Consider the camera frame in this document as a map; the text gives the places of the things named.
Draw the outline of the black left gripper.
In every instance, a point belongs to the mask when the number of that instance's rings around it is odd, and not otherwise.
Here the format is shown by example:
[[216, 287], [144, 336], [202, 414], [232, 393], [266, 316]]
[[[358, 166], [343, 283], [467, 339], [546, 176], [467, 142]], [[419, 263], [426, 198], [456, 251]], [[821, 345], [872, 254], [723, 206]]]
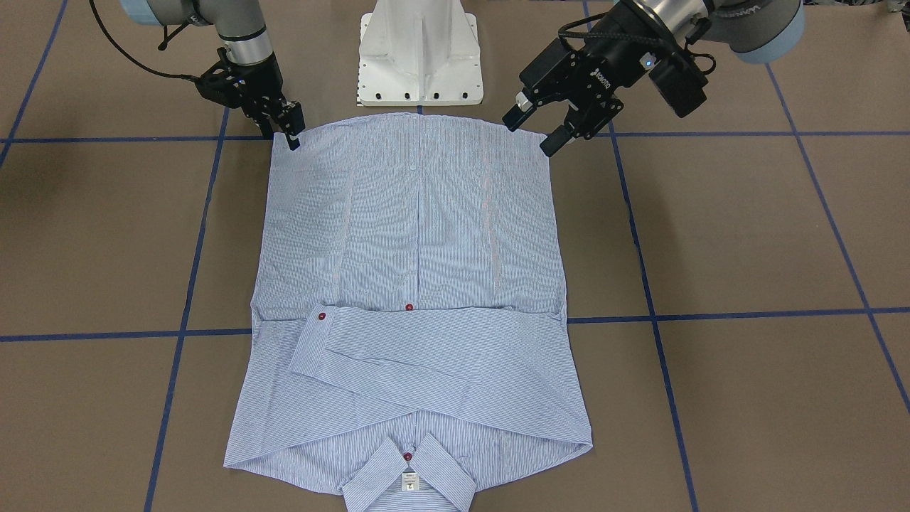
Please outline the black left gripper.
[[576, 139], [589, 139], [621, 107], [614, 94], [631, 87], [669, 55], [664, 30], [633, 1], [621, 1], [598, 16], [563, 26], [555, 39], [521, 71], [523, 88], [503, 115], [516, 131], [542, 106], [567, 102], [562, 125], [540, 142], [552, 158]]

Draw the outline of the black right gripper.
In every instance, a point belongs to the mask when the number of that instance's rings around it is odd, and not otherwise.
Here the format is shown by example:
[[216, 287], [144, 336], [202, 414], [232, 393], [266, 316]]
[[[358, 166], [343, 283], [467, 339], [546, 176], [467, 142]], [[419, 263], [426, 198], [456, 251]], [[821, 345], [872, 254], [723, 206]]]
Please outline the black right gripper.
[[290, 150], [300, 147], [299, 135], [306, 129], [302, 106], [288, 101], [282, 92], [283, 77], [276, 55], [262, 62], [242, 65], [218, 49], [218, 61], [196, 80], [202, 98], [228, 108], [240, 108], [259, 127], [261, 137], [271, 140], [282, 128]]

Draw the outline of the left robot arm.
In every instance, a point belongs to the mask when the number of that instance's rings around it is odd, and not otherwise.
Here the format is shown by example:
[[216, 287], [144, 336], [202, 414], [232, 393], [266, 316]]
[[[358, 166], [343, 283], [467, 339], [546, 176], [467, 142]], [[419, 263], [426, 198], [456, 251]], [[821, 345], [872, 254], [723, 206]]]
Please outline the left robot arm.
[[801, 1], [616, 1], [604, 13], [560, 27], [520, 72], [521, 90], [503, 123], [516, 131], [543, 106], [563, 102], [562, 123], [540, 143], [547, 156], [589, 140], [623, 110], [621, 88], [650, 78], [682, 119], [707, 100], [714, 55], [696, 43], [723, 43], [741, 61], [767, 64], [786, 55], [805, 31]]

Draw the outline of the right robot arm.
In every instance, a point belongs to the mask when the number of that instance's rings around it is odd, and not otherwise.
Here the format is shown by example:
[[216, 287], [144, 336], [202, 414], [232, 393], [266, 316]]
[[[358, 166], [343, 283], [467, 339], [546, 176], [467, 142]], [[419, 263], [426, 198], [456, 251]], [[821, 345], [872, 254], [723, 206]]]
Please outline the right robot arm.
[[305, 130], [302, 106], [283, 91], [284, 79], [257, 1], [122, 1], [124, 13], [139, 25], [175, 27], [160, 43], [189, 26], [213, 26], [221, 42], [218, 61], [203, 74], [164, 73], [143, 65], [157, 77], [182, 79], [195, 85], [199, 96], [222, 107], [238, 108], [271, 139], [281, 132], [291, 150], [300, 146]]

